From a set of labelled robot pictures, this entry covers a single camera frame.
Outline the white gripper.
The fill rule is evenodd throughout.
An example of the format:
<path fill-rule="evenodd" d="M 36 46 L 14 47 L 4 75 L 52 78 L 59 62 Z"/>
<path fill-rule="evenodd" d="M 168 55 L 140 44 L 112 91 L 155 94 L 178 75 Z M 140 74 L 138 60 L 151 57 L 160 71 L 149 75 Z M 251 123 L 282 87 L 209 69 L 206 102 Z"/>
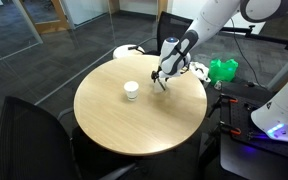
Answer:
<path fill-rule="evenodd" d="M 161 89 L 162 91 L 165 91 L 165 90 L 166 90 L 166 85 L 165 85 L 164 81 L 160 80 L 160 78 L 179 77 L 179 76 L 181 76 L 182 74 L 184 74 L 184 71 L 182 72 L 182 71 L 180 71 L 180 70 L 179 70 L 178 72 L 176 72 L 175 74 L 173 74 L 173 75 L 167 74 L 167 73 L 165 73 L 165 72 L 161 69 L 161 67 L 159 66 L 157 72 L 156 72 L 156 71 L 152 71 L 152 72 L 151 72 L 151 79 L 153 80 L 154 83 L 155 83 L 156 80 L 157 80 L 159 89 Z"/>

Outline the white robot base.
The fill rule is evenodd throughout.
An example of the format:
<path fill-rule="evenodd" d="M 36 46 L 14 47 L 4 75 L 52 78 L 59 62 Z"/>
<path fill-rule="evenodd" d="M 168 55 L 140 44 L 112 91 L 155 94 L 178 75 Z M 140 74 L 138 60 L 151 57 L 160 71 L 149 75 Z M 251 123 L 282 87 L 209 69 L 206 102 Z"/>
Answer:
<path fill-rule="evenodd" d="M 251 120 L 270 139 L 288 142 L 288 82 L 272 99 L 251 113 Z"/>

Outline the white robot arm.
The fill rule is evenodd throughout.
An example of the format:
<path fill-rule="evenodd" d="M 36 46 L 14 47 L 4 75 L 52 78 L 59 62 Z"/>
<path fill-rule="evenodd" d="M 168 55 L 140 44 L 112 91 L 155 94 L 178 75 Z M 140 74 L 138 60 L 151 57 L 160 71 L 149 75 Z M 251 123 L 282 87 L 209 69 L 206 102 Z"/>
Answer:
<path fill-rule="evenodd" d="M 154 86 L 165 91 L 165 82 L 189 65 L 190 50 L 219 32 L 237 12 L 249 22 L 265 22 L 288 15 L 288 0 L 207 0 L 180 38 L 163 41 L 158 69 L 151 74 Z"/>

